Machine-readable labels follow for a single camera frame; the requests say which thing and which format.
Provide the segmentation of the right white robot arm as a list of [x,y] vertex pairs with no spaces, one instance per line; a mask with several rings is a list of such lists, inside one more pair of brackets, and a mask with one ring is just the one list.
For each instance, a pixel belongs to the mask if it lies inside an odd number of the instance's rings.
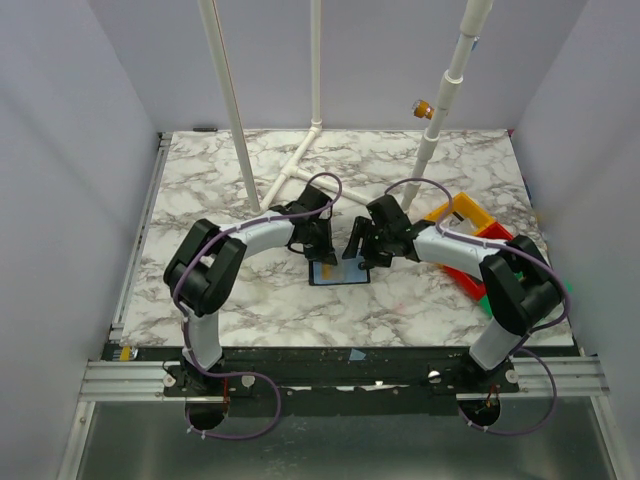
[[534,327],[567,298],[534,242],[518,235],[510,241],[452,232],[427,220],[415,223],[391,195],[370,202],[367,216],[354,220],[345,259],[360,256],[360,268],[388,268],[396,258],[450,267],[485,287],[492,320],[469,347],[460,379],[480,392],[496,380],[498,367]]

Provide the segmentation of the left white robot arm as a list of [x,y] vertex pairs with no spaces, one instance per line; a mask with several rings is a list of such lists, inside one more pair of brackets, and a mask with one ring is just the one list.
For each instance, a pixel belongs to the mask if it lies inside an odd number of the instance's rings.
[[214,393],[222,380],[216,365],[223,356],[219,311],[231,294],[244,260],[274,248],[302,246],[311,263],[335,265],[331,213],[336,202],[308,184],[300,196],[262,215],[227,226],[197,221],[163,275],[183,315],[183,356],[192,366],[187,382],[201,395]]

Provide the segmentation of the black leather card holder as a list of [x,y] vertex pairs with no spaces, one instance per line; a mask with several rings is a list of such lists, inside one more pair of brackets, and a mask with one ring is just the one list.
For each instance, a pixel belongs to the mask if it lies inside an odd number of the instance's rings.
[[335,267],[335,279],[333,281],[323,281],[321,279],[322,263],[309,263],[309,284],[312,286],[336,286],[369,284],[371,282],[370,271],[360,268],[363,261],[361,257],[343,260],[339,259]]

